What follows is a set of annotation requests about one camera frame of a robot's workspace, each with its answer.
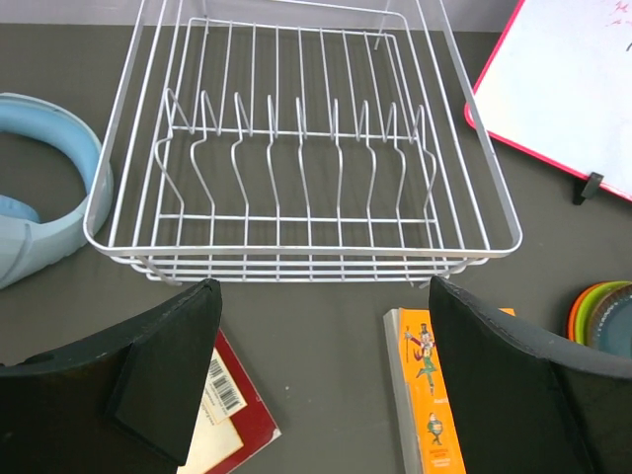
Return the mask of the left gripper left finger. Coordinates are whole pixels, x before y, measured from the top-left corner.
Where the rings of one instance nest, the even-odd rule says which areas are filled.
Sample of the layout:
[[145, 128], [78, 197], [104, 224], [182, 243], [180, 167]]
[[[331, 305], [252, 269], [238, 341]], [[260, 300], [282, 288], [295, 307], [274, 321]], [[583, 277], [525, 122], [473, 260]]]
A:
[[222, 313], [205, 279], [92, 336], [1, 368], [4, 473], [175, 473]]

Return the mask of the orange plastic plate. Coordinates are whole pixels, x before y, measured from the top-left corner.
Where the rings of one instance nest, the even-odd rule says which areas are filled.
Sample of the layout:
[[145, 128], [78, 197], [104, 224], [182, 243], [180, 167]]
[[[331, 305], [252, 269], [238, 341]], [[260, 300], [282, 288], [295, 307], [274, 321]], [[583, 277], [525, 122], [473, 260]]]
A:
[[590, 294], [596, 288], [601, 287], [602, 285], [604, 285], [604, 281], [595, 283], [585, 288], [575, 299], [569, 311], [569, 316], [567, 318], [567, 323], [566, 323], [566, 336], [569, 340], [573, 342], [576, 340], [575, 339], [575, 324], [576, 324], [577, 312], [579, 310], [581, 303], [584, 301], [584, 299], [586, 298], [588, 294]]

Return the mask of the lime green plastic plate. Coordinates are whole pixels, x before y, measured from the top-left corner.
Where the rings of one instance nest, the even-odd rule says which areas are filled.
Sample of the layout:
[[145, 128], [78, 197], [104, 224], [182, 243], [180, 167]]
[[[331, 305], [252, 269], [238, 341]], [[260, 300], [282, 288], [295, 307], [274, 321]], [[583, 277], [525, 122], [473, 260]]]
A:
[[619, 288], [630, 285], [628, 280], [612, 280], [605, 281], [604, 285], [593, 290], [586, 296], [581, 303], [577, 312], [576, 324], [575, 324], [575, 342], [584, 345], [586, 343], [587, 324], [593, 313], [593, 310], [598, 304], [610, 293]]

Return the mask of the dark green ceramic plate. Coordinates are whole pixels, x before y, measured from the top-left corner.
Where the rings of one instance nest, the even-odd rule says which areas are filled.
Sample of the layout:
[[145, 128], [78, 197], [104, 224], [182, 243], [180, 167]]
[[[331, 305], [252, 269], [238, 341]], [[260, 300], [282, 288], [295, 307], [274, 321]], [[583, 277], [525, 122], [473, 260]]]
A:
[[594, 309], [587, 329], [590, 348], [631, 357], [631, 285], [610, 292]]

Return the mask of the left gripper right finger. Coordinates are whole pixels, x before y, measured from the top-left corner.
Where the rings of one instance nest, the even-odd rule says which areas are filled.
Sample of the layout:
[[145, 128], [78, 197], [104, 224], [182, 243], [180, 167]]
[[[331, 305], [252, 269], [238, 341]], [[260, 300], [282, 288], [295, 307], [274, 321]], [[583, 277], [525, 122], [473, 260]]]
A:
[[435, 276], [429, 307], [469, 473], [628, 473], [631, 361]]

